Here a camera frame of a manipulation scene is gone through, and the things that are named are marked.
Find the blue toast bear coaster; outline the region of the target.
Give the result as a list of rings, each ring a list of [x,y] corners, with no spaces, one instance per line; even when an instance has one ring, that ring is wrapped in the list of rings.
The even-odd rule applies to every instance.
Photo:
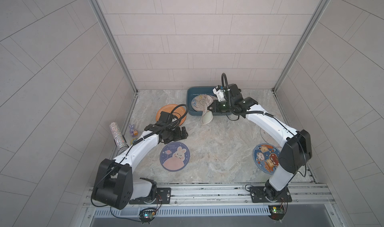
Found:
[[[257,145],[253,150],[253,159],[259,169],[266,174],[274,174],[279,166],[280,150],[269,144]]]

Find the navy bunny planet coaster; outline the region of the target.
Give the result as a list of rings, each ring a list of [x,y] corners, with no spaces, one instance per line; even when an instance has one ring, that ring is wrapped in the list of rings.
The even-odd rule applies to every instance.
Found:
[[[182,170],[190,161],[189,148],[180,142],[165,145],[160,153],[160,163],[169,172]]]

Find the orange round coaster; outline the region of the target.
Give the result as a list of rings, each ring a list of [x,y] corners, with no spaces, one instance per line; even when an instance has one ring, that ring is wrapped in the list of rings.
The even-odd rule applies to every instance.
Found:
[[[157,112],[157,115],[156,115],[156,123],[157,120],[159,119],[160,117],[160,113],[162,111],[164,112],[168,112],[168,113],[171,113],[171,111],[176,107],[177,105],[176,104],[170,104],[170,105],[166,105],[162,108],[160,108]],[[176,110],[174,110],[173,112],[173,115],[174,115],[174,118],[173,118],[173,121],[176,121],[177,119],[180,119],[181,116],[183,116],[184,114],[186,113],[186,109],[184,107],[178,107]]]

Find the cream alpaca coaster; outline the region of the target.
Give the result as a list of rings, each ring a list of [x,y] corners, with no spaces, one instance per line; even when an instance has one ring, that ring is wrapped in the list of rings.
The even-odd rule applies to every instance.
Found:
[[[204,100],[201,101],[202,105],[202,118],[201,118],[201,124],[207,125],[213,120],[213,113],[208,110],[208,107],[217,100],[216,97],[213,96],[206,96]]]

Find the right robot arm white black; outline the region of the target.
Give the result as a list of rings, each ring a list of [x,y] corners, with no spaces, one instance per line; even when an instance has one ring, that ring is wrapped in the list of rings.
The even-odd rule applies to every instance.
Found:
[[[214,113],[231,113],[255,123],[267,132],[282,147],[278,156],[279,165],[261,191],[254,193],[264,202],[288,202],[288,184],[302,166],[312,158],[311,136],[287,126],[268,113],[251,97],[243,98],[236,84],[216,86],[213,93],[218,98],[208,106]]]

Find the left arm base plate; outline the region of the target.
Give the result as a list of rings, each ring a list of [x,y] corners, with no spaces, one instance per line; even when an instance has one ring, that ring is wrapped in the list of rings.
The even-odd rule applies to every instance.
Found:
[[[141,197],[134,200],[130,200],[130,205],[160,205],[169,204],[171,199],[171,188],[157,188],[155,194],[151,194],[149,197]]]

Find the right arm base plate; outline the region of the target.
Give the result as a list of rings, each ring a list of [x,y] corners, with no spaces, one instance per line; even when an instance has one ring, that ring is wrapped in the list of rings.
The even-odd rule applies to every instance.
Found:
[[[293,201],[288,187],[276,191],[273,187],[251,186],[247,188],[247,191],[250,193],[253,203],[290,203]]]

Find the pink tulip flower coaster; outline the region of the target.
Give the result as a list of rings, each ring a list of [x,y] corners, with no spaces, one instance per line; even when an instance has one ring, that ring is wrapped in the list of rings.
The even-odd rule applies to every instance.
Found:
[[[192,99],[191,105],[196,112],[204,112],[208,110],[214,100],[210,95],[198,95]]]

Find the teal plastic storage box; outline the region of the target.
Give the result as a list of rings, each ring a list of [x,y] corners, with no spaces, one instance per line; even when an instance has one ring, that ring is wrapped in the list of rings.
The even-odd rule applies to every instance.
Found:
[[[206,96],[216,99],[213,89],[217,86],[191,87],[187,90],[187,105],[191,116],[202,116],[203,110],[212,103],[207,101]]]

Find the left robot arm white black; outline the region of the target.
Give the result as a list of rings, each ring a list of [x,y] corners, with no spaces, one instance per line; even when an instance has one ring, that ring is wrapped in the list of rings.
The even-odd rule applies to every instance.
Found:
[[[157,183],[148,178],[134,179],[143,158],[159,143],[168,144],[188,137],[185,127],[161,129],[151,125],[134,144],[114,159],[104,159],[98,168],[91,200],[122,210],[131,200],[152,203],[157,199]]]

